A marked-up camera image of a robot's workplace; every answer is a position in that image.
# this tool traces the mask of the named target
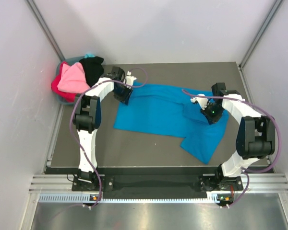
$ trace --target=white wall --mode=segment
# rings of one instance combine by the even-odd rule
[[[24,0],[0,1],[0,230],[17,229],[46,157],[59,60]]]
[[[270,111],[279,123],[283,151],[277,170],[284,172],[288,179],[288,0],[244,70],[255,102]]]
[[[240,62],[274,0],[35,0],[67,58]]]

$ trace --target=cable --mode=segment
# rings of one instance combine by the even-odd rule
[[[265,173],[267,171],[269,171],[270,169],[272,169],[279,157],[280,157],[280,154],[281,154],[281,150],[282,150],[282,137],[281,137],[281,134],[280,134],[280,129],[275,121],[275,119],[268,113],[266,112],[264,109],[250,103],[250,102],[246,102],[246,101],[241,101],[240,99],[237,99],[237,98],[231,98],[231,97],[221,97],[221,96],[202,96],[202,95],[195,95],[195,94],[190,94],[189,92],[187,92],[185,89],[182,89],[182,91],[186,94],[186,95],[189,95],[191,97],[200,97],[200,98],[210,98],[210,99],[228,99],[228,100],[233,100],[233,101],[239,101],[241,103],[244,103],[244,104],[247,104],[253,108],[256,108],[257,110],[261,111],[262,113],[264,113],[273,123],[273,125],[275,126],[275,129],[276,129],[276,133],[277,133],[277,140],[278,140],[278,148],[277,148],[277,153],[276,153],[276,156],[273,160],[273,162],[266,168],[264,169],[261,169],[261,170],[251,170],[251,169],[244,169],[245,171],[247,172],[250,172],[250,173]]]
[[[66,178],[67,178],[68,181],[73,182],[72,180],[70,180],[70,179],[68,178],[68,174],[66,174]]]
[[[234,186],[233,185],[230,186],[230,193],[231,193],[231,197],[234,198],[235,190],[234,190]]]
[[[249,188],[249,185],[250,185],[250,176],[249,176],[246,172],[242,172],[242,174],[246,175],[246,177],[247,177],[246,186],[245,186],[244,190],[242,191],[242,193],[240,194],[240,196],[239,196],[234,202],[232,202],[232,203],[228,206],[228,208],[230,208],[230,207],[232,207],[233,205],[235,205],[235,204],[242,198],[242,196],[245,194],[245,192],[246,192],[246,191],[248,190],[248,188]]]

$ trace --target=metal frame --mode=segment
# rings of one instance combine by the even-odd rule
[[[44,165],[42,167],[42,173],[45,171],[47,166],[51,165],[51,161],[52,161],[52,156],[54,153],[54,149],[56,147],[56,142],[57,142],[57,138],[58,138],[58,134],[59,134],[59,129],[60,129],[60,125],[61,125],[61,121],[62,121],[62,115],[64,112],[64,106],[62,104],[60,104],[58,112],[57,112],[57,116],[56,116],[56,121],[53,127],[53,131],[51,134],[51,141],[49,144],[49,148],[47,151],[47,156],[46,159],[44,161]]]
[[[282,173],[250,174],[250,185],[246,192],[251,193],[276,193],[279,194],[285,216],[288,221],[288,182]],[[246,176],[242,176],[242,183],[247,183]],[[207,198],[198,199],[102,199],[101,203],[215,203],[217,194],[228,192],[207,192]],[[66,175],[35,175],[29,189],[26,211],[23,217],[22,230],[30,229],[37,208],[37,201],[48,203],[82,203],[90,195],[98,192],[73,192],[72,182]]]
[[[41,29],[44,31],[45,36],[53,47],[54,51],[58,55],[59,59],[62,61],[65,59],[59,45],[57,44],[53,34],[48,28],[43,16],[41,15],[38,7],[36,6],[34,0],[25,0],[32,11],[33,15],[36,17]],[[248,48],[245,56],[242,59],[242,62],[238,65],[238,69],[241,74],[241,78],[244,84],[249,101],[253,102],[253,97],[251,91],[245,79],[243,68],[245,67],[247,61],[258,45],[259,41],[263,37],[265,31],[267,30],[269,24],[280,8],[284,0],[275,0],[270,12],[265,18],[263,24],[261,25],[258,33],[256,34],[254,40],[252,41],[250,47]],[[49,150],[45,164],[43,167],[43,172],[46,166],[51,164],[52,155],[55,148],[55,143],[57,140],[61,115],[63,112],[63,106],[60,106],[58,110],[58,117],[54,126],[54,130],[51,137],[51,142],[49,145]],[[242,176],[242,183],[245,186],[246,177]],[[66,175],[35,175],[32,179],[31,186],[29,189],[29,194],[27,198],[26,209],[24,216],[21,222],[20,229],[28,230],[31,229],[34,214],[37,208],[38,202],[49,201],[49,202],[60,202],[61,200],[58,197],[71,197],[71,202],[79,202],[82,198],[87,201],[86,197],[88,195],[96,195],[98,192],[73,192],[72,191],[72,182],[66,179]],[[170,202],[179,202],[179,203],[214,203],[215,194],[221,194],[227,192],[213,191],[207,193],[207,198],[200,199],[177,199],[177,200],[167,200],[167,199],[158,199],[158,200],[129,200],[129,199],[102,199],[102,203],[170,203]],[[250,186],[247,193],[278,193],[280,202],[282,204],[285,216],[288,221],[288,183],[284,174],[281,173],[269,173],[269,174],[250,174]]]
[[[34,0],[25,0],[26,3],[28,4],[30,10],[32,11],[33,15],[35,16],[38,24],[40,25],[41,29],[44,31],[45,36],[47,37],[49,43],[51,44],[52,48],[54,49],[54,51],[56,52],[56,54],[58,55],[59,59],[61,61],[65,60],[65,57],[58,45],[58,43],[56,42],[56,39],[54,38],[54,36],[52,35],[49,27],[47,26],[42,14],[40,13],[37,5],[35,4]]]
[[[284,0],[275,0],[273,3],[272,8],[270,9],[268,15],[266,16],[263,24],[260,26],[259,31],[257,32],[255,38],[253,39],[250,47],[248,48],[246,54],[244,55],[242,62],[240,63],[240,67],[244,68],[247,61],[249,60],[250,56],[252,55],[253,51],[255,50],[256,46],[258,45],[259,41],[263,37],[264,33],[266,32],[268,26],[270,25],[271,21],[273,20],[274,16],[276,15],[278,9],[281,7]]]

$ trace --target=pink cloth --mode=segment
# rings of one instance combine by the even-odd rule
[[[60,72],[59,74],[56,76],[56,78],[53,80],[53,82],[51,83],[51,89],[53,92],[55,92],[56,94],[60,95],[61,97],[65,98],[68,102],[73,102],[75,100],[75,93],[68,93],[68,92],[61,92],[60,90],[58,90],[58,83],[61,80],[61,75],[62,75],[62,69],[63,69],[63,65],[67,64],[66,61],[62,62],[60,65]]]
[[[58,90],[69,93],[83,93],[89,88],[88,84],[86,84],[83,67],[79,62],[72,66],[63,64]]]

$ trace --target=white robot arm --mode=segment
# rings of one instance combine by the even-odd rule
[[[122,69],[114,67],[111,74],[100,78],[96,84],[98,85],[106,80],[122,80],[128,85],[133,85],[136,78],[131,76],[131,72],[128,72],[124,79],[121,78],[122,73]],[[96,133],[101,122],[100,102],[112,91],[114,91],[117,99],[128,104],[132,92],[130,87],[122,86],[112,81],[102,83],[98,87],[88,91],[85,96],[83,96],[73,119],[73,123],[76,125],[79,135],[80,144],[83,146],[89,160],[95,168],[97,167],[95,155]],[[80,149],[79,170],[82,174],[80,179],[91,181],[91,176],[94,170],[85,158],[82,149]]]
[[[223,98],[210,102],[207,98],[194,97],[191,98],[191,102],[200,105],[201,113],[209,124],[216,123],[224,110],[227,110],[239,124],[236,151],[228,161],[219,165],[216,172],[216,184],[219,188],[226,188],[230,183],[235,183],[235,178],[241,175],[242,170],[274,153],[275,127],[268,117],[241,103],[244,101],[242,96],[237,91],[226,90],[224,83],[213,85],[212,92],[214,96]]]

